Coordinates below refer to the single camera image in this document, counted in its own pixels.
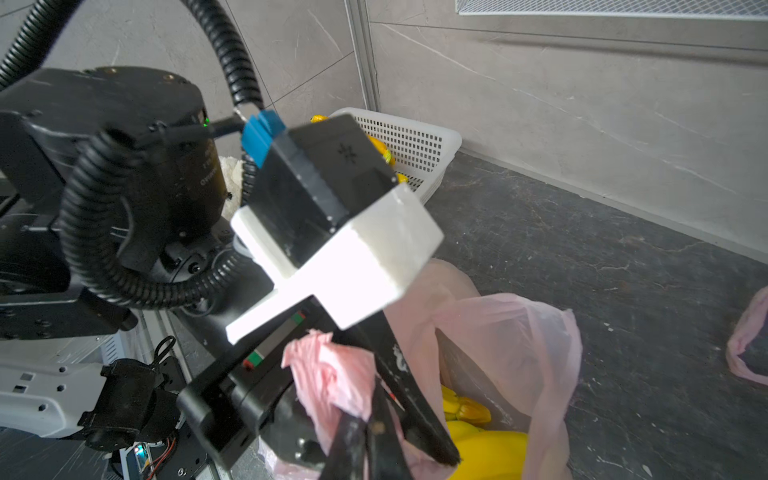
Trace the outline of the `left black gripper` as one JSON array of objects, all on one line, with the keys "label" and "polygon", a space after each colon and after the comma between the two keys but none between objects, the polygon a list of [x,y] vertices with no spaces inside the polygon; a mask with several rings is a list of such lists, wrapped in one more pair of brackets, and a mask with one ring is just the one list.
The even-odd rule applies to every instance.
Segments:
[{"label": "left black gripper", "polygon": [[[332,330],[334,324],[309,298],[232,345],[180,392],[177,405],[215,463],[234,466],[262,426],[264,458],[285,467],[323,469],[320,480],[364,479],[366,423],[343,413],[326,458],[291,373],[281,367],[285,346],[312,328]],[[340,340],[373,353],[379,376],[404,411],[406,439],[438,463],[457,466],[459,451],[418,386],[384,313],[342,331]]]}]

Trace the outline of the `pink plastic bag front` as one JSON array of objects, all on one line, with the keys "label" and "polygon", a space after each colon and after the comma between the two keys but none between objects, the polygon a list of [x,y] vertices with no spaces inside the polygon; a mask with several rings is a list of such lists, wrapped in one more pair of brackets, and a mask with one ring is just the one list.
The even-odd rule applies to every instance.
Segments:
[{"label": "pink plastic bag front", "polygon": [[[565,414],[579,375],[582,343],[572,312],[515,294],[482,296],[452,264],[427,264],[406,295],[382,311],[418,386],[447,428],[443,411],[438,339],[448,338],[514,409],[529,420],[521,479],[567,479],[571,473]],[[449,479],[460,463],[438,463],[407,440],[404,411],[379,376],[369,350],[341,343],[337,334],[311,329],[283,349],[298,398],[314,423],[324,453],[341,415],[366,425],[377,383],[413,479]]]}]

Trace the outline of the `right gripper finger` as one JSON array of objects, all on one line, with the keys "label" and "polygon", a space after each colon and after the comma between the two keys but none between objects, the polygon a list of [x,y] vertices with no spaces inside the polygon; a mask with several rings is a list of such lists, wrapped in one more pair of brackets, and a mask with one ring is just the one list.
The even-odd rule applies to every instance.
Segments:
[{"label": "right gripper finger", "polygon": [[379,383],[373,391],[366,442],[370,479],[413,479],[397,435],[388,395]]}]

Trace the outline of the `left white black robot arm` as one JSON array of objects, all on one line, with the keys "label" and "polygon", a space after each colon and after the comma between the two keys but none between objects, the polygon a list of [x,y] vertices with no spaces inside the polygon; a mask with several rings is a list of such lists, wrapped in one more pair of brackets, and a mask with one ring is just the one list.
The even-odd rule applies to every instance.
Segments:
[{"label": "left white black robot arm", "polygon": [[179,316],[214,362],[1,364],[1,423],[127,456],[127,479],[231,467],[258,442],[322,479],[447,474],[460,454],[385,309],[443,235],[350,115],[289,129],[217,1],[186,8],[234,104],[145,67],[50,69],[78,10],[34,3],[1,64],[1,337]]}]

